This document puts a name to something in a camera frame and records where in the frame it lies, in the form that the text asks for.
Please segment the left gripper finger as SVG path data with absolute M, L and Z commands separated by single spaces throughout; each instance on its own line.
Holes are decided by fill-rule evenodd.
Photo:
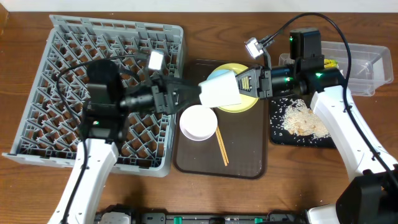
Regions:
M 199 91 L 176 91 L 174 92 L 174 114 L 179 113 L 188 106 L 199 101 Z
M 198 85 L 194 85 L 189 80 L 177 77 L 164 77 L 164 82 L 172 90 L 201 90 Z

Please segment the white plastic cup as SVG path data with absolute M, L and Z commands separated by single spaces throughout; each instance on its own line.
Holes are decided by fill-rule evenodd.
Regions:
M 241 103 L 238 83 L 233 71 L 198 84 L 201 88 L 200 103 L 207 108 L 238 105 Z

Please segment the rice food waste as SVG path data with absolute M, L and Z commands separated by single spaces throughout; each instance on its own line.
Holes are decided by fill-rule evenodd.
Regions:
M 285 112 L 283 127 L 290 134 L 298 136 L 313 134 L 316 138 L 330 136 L 320 118 L 313 113 L 303 100 L 295 106 L 289 106 Z

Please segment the green orange snack wrapper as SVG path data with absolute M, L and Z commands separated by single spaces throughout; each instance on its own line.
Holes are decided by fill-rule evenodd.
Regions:
M 332 59 L 324 59 L 325 68 L 339 68 L 338 62 Z

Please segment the light blue bowl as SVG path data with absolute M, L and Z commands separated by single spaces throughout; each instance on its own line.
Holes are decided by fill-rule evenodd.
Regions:
M 210 80 L 212 78 L 216 78 L 224 73 L 228 73 L 229 70 L 228 69 L 220 69 L 220 70 L 214 70 L 212 71 L 209 76 L 207 77 L 207 80 Z

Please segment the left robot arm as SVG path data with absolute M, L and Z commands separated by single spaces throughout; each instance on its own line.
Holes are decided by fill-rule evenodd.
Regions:
M 50 223 L 93 223 L 106 180 L 118 160 L 136 113 L 176 114 L 198 100 L 201 88 L 164 75 L 124 88 L 113 57 L 86 62 L 90 100 L 78 123 L 75 164 Z

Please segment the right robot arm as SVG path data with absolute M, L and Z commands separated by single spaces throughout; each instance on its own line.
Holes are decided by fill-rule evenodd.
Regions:
M 316 28 L 290 31 L 292 64 L 256 65 L 236 76 L 240 93 L 259 99 L 295 93 L 328 130 L 345 164 L 349 186 L 334 204 L 306 212 L 307 223 L 397 223 L 397 160 L 377 140 L 356 107 L 347 75 L 324 66 Z

